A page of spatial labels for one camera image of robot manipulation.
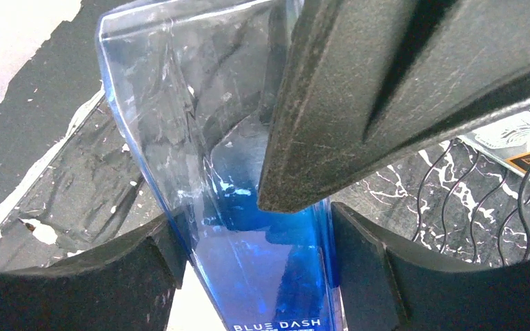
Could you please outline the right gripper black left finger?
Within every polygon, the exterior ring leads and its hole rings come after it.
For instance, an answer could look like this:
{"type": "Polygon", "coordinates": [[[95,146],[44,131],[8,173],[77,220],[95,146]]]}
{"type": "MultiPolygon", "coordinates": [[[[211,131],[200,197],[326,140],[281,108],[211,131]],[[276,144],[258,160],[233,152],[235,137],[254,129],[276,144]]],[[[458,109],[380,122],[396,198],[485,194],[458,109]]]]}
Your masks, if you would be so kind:
{"type": "Polygon", "coordinates": [[[0,272],[0,330],[164,330],[186,261],[161,216],[49,267],[0,272]]]}

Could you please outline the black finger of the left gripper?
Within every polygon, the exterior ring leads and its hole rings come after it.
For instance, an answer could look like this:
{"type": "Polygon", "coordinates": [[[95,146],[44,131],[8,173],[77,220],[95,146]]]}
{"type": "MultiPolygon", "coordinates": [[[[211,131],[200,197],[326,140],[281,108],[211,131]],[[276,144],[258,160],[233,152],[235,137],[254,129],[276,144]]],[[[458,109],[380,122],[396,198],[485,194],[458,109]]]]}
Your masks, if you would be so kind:
{"type": "Polygon", "coordinates": [[[530,107],[530,1],[306,1],[258,206],[296,212],[530,107]]]}

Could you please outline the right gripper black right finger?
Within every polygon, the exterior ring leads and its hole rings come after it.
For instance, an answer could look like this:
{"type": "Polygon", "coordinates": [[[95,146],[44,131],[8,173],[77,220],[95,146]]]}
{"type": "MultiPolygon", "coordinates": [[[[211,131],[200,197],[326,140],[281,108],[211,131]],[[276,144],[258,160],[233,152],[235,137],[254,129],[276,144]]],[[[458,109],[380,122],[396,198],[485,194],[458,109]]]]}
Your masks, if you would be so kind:
{"type": "Polygon", "coordinates": [[[332,204],[350,330],[530,330],[530,260],[489,268],[429,250],[332,204]]]}

